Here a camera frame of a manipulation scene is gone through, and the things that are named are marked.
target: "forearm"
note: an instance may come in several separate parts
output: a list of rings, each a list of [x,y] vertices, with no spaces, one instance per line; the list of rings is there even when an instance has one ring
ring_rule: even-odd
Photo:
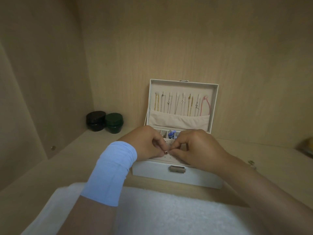
[[[220,176],[249,204],[273,234],[313,234],[313,211],[231,157]]]
[[[110,144],[58,234],[110,234],[124,180],[136,158],[128,143]]]

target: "pink cord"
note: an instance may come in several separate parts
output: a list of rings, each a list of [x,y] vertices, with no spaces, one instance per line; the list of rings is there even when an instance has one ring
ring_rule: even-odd
[[[205,95],[203,98],[202,98],[202,102],[201,102],[201,111],[200,111],[200,116],[201,116],[201,114],[202,114],[202,104],[203,104],[203,101],[204,100],[206,100],[207,101],[207,103],[208,103],[208,105],[209,105],[209,114],[208,115],[210,115],[210,113],[211,113],[211,105],[210,105],[210,103],[209,103],[209,101],[208,101],[208,96],[207,95]]]

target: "green jar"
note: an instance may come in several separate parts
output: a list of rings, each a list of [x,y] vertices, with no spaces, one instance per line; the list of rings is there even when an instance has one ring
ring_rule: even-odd
[[[123,116],[119,113],[107,114],[105,124],[110,133],[119,133],[124,124]]]

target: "metal latch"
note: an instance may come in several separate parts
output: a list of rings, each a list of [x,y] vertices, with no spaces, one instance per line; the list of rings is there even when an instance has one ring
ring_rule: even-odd
[[[178,173],[185,173],[186,172],[185,167],[179,167],[179,166],[170,166],[169,170],[171,172],[178,172]]]

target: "wooden surface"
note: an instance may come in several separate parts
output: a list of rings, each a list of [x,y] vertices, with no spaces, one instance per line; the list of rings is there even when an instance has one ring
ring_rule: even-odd
[[[48,158],[86,130],[84,117],[93,110],[80,25],[69,5],[1,0],[0,6],[0,42]]]
[[[0,190],[46,159],[10,61],[0,43]]]
[[[106,146],[130,130],[131,128],[123,128],[115,135],[105,130],[86,131],[52,159],[40,162],[2,190],[1,234],[20,234],[38,215],[58,187],[87,181]],[[218,141],[226,150],[244,161],[253,160],[261,174],[313,208],[313,159],[288,148],[224,139]],[[124,186],[246,206],[227,184],[218,190],[128,174]]]
[[[142,125],[149,79],[220,84],[212,134],[313,134],[313,0],[78,0],[96,110]]]

